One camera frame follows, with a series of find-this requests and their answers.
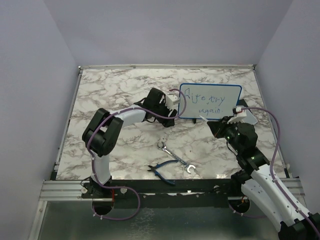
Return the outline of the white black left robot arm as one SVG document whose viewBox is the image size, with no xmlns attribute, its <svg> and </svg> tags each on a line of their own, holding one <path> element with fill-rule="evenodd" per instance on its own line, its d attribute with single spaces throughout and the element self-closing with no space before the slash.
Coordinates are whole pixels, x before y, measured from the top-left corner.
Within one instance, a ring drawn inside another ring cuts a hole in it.
<svg viewBox="0 0 320 240">
<path fill-rule="evenodd" d="M 116 146 L 122 128 L 150 119 L 158 121 L 165 128 L 175 125 L 176 106 L 180 98 L 175 94 L 165 94 L 152 88 L 148 95 L 130 107 L 110 112 L 99 108 L 82 134 L 91 157 L 91 181 L 97 196 L 106 197 L 111 190 L 110 153 Z"/>
</svg>

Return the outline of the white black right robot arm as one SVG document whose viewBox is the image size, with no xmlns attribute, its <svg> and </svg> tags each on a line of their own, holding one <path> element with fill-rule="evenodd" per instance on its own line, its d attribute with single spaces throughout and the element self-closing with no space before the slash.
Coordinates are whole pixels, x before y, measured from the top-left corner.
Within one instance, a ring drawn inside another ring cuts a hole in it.
<svg viewBox="0 0 320 240">
<path fill-rule="evenodd" d="M 263 212 L 278 232 L 280 240 L 318 240 L 320 215 L 311 213 L 274 173 L 267 157 L 258 149 L 255 127 L 249 123 L 229 123 L 228 116 L 208 121 L 213 136 L 225 139 L 236 152 L 241 170 L 232 175 L 229 189 L 244 194 Z"/>
</svg>

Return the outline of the blue framed whiteboard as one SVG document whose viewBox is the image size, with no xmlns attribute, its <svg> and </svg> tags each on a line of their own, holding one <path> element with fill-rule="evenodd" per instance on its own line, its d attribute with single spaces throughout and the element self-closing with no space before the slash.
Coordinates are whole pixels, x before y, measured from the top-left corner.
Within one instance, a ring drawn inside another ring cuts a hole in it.
<svg viewBox="0 0 320 240">
<path fill-rule="evenodd" d="M 242 86 L 237 84 L 182 83 L 178 114 L 181 119 L 219 120 L 233 115 L 241 97 Z"/>
</svg>

